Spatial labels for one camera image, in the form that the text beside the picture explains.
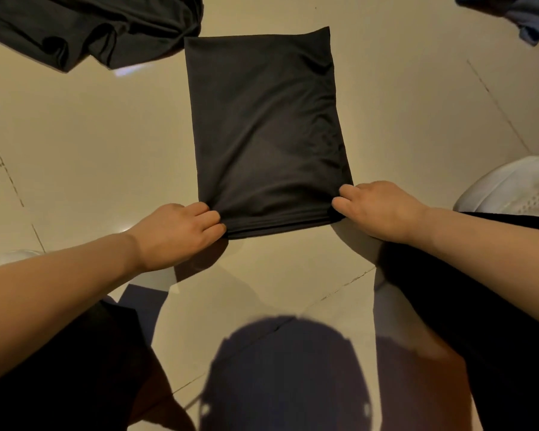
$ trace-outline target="hand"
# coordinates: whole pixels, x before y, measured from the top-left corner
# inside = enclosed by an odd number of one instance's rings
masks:
[[[389,181],[340,187],[331,205],[378,239],[410,244],[429,207]]]
[[[140,269],[156,271],[186,261],[226,232],[219,213],[204,203],[166,204],[124,234],[136,241]]]

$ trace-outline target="folded black shirt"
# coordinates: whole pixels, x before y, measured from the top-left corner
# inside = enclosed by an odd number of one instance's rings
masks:
[[[186,38],[199,200],[229,239],[331,224],[352,184],[329,28]]]
[[[0,0],[0,42],[60,71],[91,54],[122,68],[197,36],[202,0]]]

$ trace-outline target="tile floor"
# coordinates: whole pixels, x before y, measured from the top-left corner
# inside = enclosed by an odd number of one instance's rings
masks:
[[[451,207],[487,171],[539,154],[539,46],[519,41],[503,19],[453,0],[204,3],[203,36],[331,27],[338,113],[357,182],[392,180]],[[128,75],[92,59],[63,75],[0,45],[0,256],[76,245],[126,229],[163,203],[196,199],[183,52]],[[339,238],[352,234],[346,226],[232,241],[213,267],[194,267],[201,272],[184,281],[173,272],[140,280],[170,291],[153,348],[196,426],[211,407],[199,396],[217,354],[247,360],[299,333],[308,318],[351,341],[367,426],[380,429],[374,265]],[[222,351],[232,333],[240,340]],[[168,402],[131,428],[175,429]]]

